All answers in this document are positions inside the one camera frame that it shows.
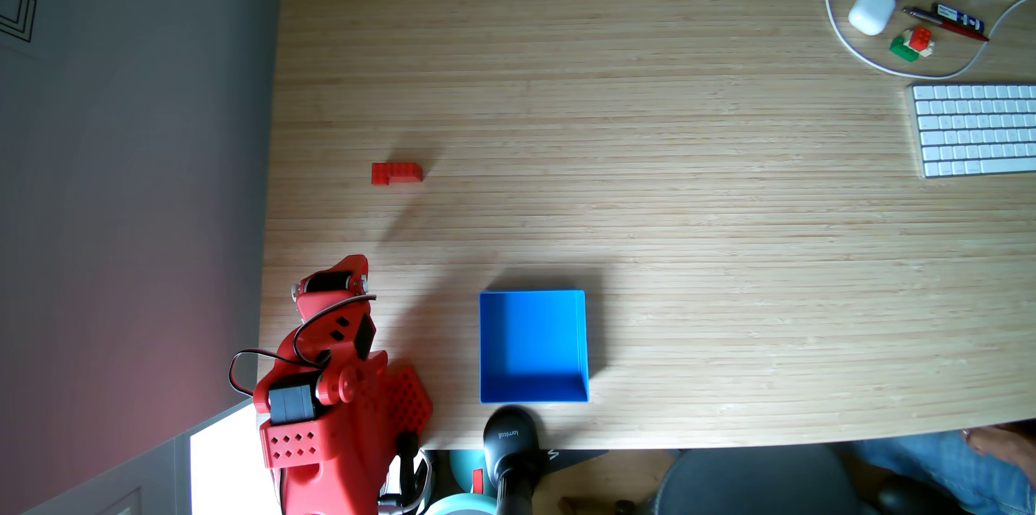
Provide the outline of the person's hand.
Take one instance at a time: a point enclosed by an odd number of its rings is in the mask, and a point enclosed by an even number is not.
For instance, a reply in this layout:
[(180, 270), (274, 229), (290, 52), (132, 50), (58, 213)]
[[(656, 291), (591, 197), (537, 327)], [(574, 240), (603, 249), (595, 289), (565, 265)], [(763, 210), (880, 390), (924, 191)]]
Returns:
[(1016, 465), (1035, 459), (1034, 437), (1014, 426), (965, 428), (959, 430), (959, 435), (969, 448), (980, 455), (989, 455)]

